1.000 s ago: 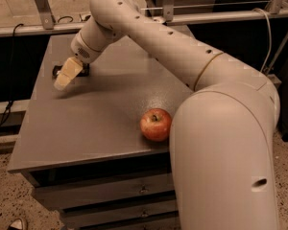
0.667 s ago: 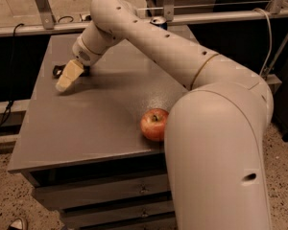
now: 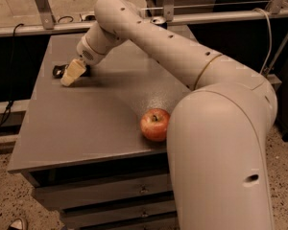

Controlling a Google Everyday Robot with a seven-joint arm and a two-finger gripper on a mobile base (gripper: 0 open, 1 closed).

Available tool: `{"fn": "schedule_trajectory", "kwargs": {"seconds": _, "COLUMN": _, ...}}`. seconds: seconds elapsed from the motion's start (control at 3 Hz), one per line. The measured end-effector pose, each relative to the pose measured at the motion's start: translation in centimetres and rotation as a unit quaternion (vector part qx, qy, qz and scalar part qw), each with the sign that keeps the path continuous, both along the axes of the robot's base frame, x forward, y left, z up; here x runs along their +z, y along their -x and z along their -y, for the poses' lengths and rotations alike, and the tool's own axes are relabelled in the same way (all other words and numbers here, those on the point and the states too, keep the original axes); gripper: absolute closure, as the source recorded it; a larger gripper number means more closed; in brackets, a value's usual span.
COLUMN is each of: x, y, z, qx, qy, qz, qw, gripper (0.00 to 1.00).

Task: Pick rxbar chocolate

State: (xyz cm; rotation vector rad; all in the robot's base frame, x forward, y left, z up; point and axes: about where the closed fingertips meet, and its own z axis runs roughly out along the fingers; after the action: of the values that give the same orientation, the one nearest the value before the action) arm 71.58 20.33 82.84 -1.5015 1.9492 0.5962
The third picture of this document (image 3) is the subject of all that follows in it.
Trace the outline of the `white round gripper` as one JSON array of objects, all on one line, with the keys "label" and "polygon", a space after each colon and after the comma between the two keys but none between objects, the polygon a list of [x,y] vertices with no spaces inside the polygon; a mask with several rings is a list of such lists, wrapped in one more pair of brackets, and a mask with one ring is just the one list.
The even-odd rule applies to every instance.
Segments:
[{"label": "white round gripper", "polygon": [[87,65],[98,64],[106,55],[105,47],[98,37],[84,35],[77,45],[77,53],[81,59],[74,58],[65,68],[60,82],[63,86],[70,86],[85,71]]}]

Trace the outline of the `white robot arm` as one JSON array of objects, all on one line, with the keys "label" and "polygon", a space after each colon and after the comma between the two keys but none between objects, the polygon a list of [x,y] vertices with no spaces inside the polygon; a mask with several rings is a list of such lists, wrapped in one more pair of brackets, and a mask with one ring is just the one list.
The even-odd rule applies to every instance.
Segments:
[{"label": "white robot arm", "polygon": [[180,230],[275,230],[266,136],[276,92],[253,69],[144,20],[124,0],[98,0],[96,20],[61,82],[73,83],[128,39],[189,89],[174,108],[167,154]]}]

